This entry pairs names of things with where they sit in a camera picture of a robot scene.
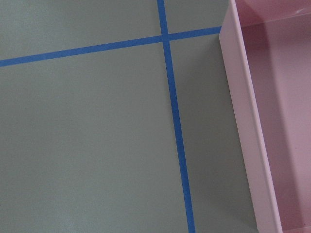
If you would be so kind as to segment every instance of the pink box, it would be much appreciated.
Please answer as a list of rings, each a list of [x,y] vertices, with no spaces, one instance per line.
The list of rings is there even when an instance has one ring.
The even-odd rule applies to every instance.
[[[311,0],[230,0],[220,32],[260,233],[311,233]]]

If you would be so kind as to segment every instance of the pink tray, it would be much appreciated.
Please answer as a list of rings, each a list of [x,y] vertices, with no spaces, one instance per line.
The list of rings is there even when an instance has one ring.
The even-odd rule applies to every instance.
[[[220,42],[260,233],[311,233],[311,0],[231,0]]]

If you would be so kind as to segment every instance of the blue line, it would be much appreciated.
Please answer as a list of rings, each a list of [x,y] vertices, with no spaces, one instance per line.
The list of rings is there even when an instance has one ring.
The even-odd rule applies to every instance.
[[[170,39],[169,39],[169,32],[168,32],[166,15],[165,15],[164,1],[157,0],[157,6],[158,6],[158,11],[159,11],[159,19],[160,19],[161,33],[162,33],[162,39],[163,39],[163,50],[164,50],[167,78],[168,78],[168,83],[169,83],[173,122],[174,122],[174,129],[175,129],[175,138],[176,138],[176,144],[177,144],[181,182],[183,186],[183,193],[184,193],[184,200],[185,200],[188,231],[189,233],[195,233],[192,202],[191,202],[191,195],[190,195],[190,186],[189,186],[187,164],[186,164],[186,156],[185,156],[184,142],[183,142],[183,136],[182,136],[182,131],[181,131],[181,123],[180,123],[178,101],[177,101],[177,92],[176,92],[175,78],[174,78],[174,71],[173,71],[173,61],[172,61],[172,55],[171,55]]]
[[[215,28],[205,28],[205,29],[187,31],[187,32],[182,32],[182,33],[173,33],[173,34],[169,34],[169,39],[180,40],[180,39],[192,38],[192,37],[203,36],[203,35],[218,34],[220,32],[220,29],[221,27],[215,27]]]
[[[153,43],[159,43],[159,42],[162,42],[162,36],[160,35],[141,38],[141,39],[114,42],[114,43],[109,43],[109,44],[82,47],[82,48],[76,48],[76,49],[70,49],[70,50],[62,50],[62,51],[57,51],[57,52],[48,52],[48,53],[42,53],[42,54],[37,54],[37,55],[30,55],[30,56],[25,56],[25,57],[17,57],[17,58],[12,58],[12,59],[1,60],[0,67],[12,66],[12,65],[29,63],[29,62],[36,62],[36,61],[43,61],[43,60],[49,60],[49,59],[54,59],[54,58],[60,58],[60,57],[69,57],[69,56],[75,56],[79,54],[86,54],[86,53],[92,53],[92,52],[115,50],[115,49],[132,47],[132,46],[147,45],[147,44],[153,44]]]

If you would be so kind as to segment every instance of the gray surface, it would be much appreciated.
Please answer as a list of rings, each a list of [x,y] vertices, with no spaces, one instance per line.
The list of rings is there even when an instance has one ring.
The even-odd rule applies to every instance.
[[[218,35],[171,42],[198,233],[256,233]]]
[[[161,34],[155,0],[1,0],[0,59]]]
[[[221,26],[227,6],[228,0],[167,0],[169,33]]]
[[[0,77],[1,232],[188,231],[161,44]]]

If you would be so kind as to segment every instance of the vertical blue line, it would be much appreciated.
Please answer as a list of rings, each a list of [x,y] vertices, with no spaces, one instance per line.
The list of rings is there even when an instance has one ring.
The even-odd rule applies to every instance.
[[[169,91],[170,91],[170,98],[171,98],[171,106],[172,106],[173,122],[174,122],[174,129],[175,129],[179,167],[180,167],[180,175],[181,175],[181,182],[183,186],[186,216],[187,216],[187,223],[188,223],[188,231],[189,233],[195,233],[192,202],[191,202],[191,195],[190,195],[190,186],[189,186],[189,179],[188,179],[188,172],[187,172],[184,142],[183,142],[183,136],[182,136],[182,131],[181,131],[181,123],[180,123],[178,101],[177,101],[177,92],[176,92],[175,78],[174,78],[174,71],[173,71],[173,61],[172,61],[172,55],[171,55],[169,32],[168,32],[166,15],[165,15],[164,0],[157,0],[157,7],[159,11],[159,19],[160,19],[160,26],[161,26],[161,33],[162,33],[162,40],[163,40],[166,73],[167,73],[167,78],[168,78],[168,83],[169,83]]]

